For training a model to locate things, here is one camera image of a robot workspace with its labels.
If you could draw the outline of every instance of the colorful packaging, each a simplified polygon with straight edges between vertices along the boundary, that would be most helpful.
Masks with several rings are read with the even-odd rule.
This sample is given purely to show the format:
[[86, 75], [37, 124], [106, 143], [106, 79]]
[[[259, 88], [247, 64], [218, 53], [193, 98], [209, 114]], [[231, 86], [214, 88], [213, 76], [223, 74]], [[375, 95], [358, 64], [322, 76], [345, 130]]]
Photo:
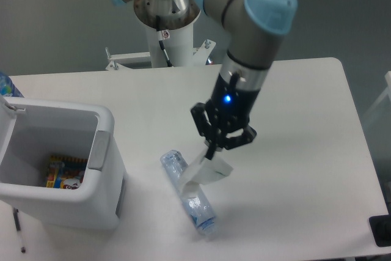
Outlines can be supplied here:
[[50, 157], [46, 187], [57, 189], [77, 189], [83, 182], [87, 159], [69, 156]]

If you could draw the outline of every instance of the plastic bottle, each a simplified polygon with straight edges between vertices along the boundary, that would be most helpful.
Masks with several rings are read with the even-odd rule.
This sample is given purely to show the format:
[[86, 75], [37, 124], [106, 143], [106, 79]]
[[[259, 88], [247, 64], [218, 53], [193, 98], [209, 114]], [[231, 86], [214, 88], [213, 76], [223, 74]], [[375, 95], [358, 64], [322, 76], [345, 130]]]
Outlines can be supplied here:
[[0, 95], [9, 97], [23, 97], [18, 88], [16, 88], [12, 83], [10, 77], [2, 72], [0, 72]]
[[182, 205], [185, 208], [187, 214], [191, 217], [194, 226], [202, 235], [211, 235], [216, 231], [216, 225], [214, 219], [216, 215], [209, 204], [205, 194], [200, 189], [197, 197], [187, 199], [179, 195], [178, 180], [182, 172], [187, 168], [188, 164], [183, 159], [182, 154], [176, 150], [171, 150], [167, 154], [160, 158], [164, 169], [166, 170], [179, 198], [182, 201]]

